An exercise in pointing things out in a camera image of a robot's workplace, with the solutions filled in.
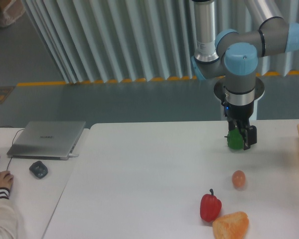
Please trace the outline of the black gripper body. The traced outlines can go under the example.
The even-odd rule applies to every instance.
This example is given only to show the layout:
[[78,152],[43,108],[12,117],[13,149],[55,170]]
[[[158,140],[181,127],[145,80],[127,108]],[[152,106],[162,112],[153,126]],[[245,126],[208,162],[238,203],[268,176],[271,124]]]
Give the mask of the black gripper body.
[[225,102],[223,107],[227,121],[234,120],[238,129],[244,129],[250,126],[249,118],[253,114],[254,102],[243,106],[236,106]]

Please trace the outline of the forearm in cream sleeve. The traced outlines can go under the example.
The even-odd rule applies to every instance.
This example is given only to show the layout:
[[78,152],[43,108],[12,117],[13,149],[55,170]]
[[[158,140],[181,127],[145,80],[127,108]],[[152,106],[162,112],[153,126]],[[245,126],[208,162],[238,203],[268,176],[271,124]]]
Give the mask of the forearm in cream sleeve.
[[10,190],[0,187],[0,239],[16,239],[18,217],[9,199]]

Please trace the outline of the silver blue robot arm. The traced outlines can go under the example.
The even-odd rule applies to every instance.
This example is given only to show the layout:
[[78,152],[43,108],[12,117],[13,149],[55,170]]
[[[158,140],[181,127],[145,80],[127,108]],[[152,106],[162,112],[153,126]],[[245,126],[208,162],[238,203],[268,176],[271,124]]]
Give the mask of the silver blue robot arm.
[[259,82],[258,60],[299,50],[299,24],[287,23],[273,0],[247,0],[257,30],[217,33],[215,1],[193,4],[197,44],[193,59],[204,67],[203,79],[223,77],[219,99],[228,122],[227,144],[234,150],[247,150],[257,143],[257,128],[249,119]]

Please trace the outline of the person's hand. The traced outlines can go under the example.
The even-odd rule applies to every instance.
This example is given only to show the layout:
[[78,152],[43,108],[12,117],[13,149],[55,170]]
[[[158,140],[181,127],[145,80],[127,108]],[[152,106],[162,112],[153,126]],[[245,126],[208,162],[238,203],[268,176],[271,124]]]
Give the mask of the person's hand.
[[10,171],[0,172],[0,188],[5,188],[10,190],[13,185],[14,175]]

